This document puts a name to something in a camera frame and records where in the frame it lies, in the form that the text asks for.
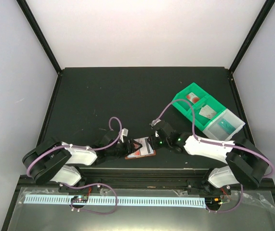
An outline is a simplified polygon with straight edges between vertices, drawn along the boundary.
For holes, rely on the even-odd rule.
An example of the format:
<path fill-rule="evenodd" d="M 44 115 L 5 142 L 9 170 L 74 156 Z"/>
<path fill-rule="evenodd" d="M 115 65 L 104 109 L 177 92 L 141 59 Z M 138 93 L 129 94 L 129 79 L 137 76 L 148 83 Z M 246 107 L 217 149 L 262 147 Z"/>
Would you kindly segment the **brown leather card holder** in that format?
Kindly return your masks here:
<path fill-rule="evenodd" d="M 149 156 L 156 155 L 156 151 L 151 147 L 147 139 L 148 137 L 134 139 L 135 142 L 141 144 L 142 146 L 136 152 L 126 156 L 125 159 L 129 160 L 129 159 L 149 157 Z"/>

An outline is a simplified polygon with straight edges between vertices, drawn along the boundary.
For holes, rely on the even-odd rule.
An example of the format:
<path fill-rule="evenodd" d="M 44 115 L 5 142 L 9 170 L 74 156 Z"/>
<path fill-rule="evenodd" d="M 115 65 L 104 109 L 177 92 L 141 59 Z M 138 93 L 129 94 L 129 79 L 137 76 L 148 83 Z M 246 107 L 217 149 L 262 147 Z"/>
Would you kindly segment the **white card with magnetic stripe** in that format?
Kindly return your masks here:
<path fill-rule="evenodd" d="M 206 104 L 205 106 L 201 107 L 199 115 L 207 119 L 212 119 L 217 115 L 217 112 Z"/>

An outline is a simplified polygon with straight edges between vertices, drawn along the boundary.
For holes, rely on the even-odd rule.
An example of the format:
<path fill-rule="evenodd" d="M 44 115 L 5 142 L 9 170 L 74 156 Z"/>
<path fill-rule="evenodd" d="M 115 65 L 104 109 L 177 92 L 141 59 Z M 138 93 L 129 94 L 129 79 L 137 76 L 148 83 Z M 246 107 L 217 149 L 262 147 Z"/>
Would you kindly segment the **white card pink flowers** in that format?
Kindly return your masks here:
<path fill-rule="evenodd" d="M 141 144 L 142 146 L 139 150 L 137 150 L 134 153 L 134 155 L 136 155 L 136 156 L 146 156 L 146 155 L 153 154 L 153 149 L 151 148 L 151 146 L 148 143 L 147 139 L 148 139 L 147 137 L 135 139 L 135 141 L 138 142 L 139 144 Z"/>

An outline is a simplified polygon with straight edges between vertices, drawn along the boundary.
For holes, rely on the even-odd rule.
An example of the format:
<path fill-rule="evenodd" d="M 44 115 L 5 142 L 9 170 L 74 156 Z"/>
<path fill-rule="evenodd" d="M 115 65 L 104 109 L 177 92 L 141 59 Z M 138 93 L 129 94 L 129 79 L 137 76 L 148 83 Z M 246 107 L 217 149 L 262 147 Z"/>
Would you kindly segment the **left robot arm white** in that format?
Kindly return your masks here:
<path fill-rule="evenodd" d="M 37 185 L 49 181 L 68 184 L 74 191 L 81 192 L 87 181 L 81 176 L 79 166 L 91 166 L 109 159 L 134 155 L 143 148 L 142 141 L 129 139 L 127 130 L 110 130 L 93 146 L 77 146 L 49 138 L 23 158 L 26 174 Z"/>

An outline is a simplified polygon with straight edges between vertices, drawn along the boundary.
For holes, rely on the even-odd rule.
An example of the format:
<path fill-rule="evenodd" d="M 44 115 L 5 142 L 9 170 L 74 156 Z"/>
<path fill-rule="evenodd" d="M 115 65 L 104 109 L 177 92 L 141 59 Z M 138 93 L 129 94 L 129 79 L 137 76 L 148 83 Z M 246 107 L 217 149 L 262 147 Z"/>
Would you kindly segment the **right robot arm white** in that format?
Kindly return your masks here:
<path fill-rule="evenodd" d="M 270 167 L 270 161 L 247 139 L 241 143 L 205 139 L 191 132 L 177 132 L 160 119 L 154 120 L 150 126 L 154 134 L 147 141 L 154 150 L 166 148 L 225 164 L 220 168 L 211 167 L 205 175 L 201 184 L 203 191 L 208 194 L 233 184 L 257 189 Z"/>

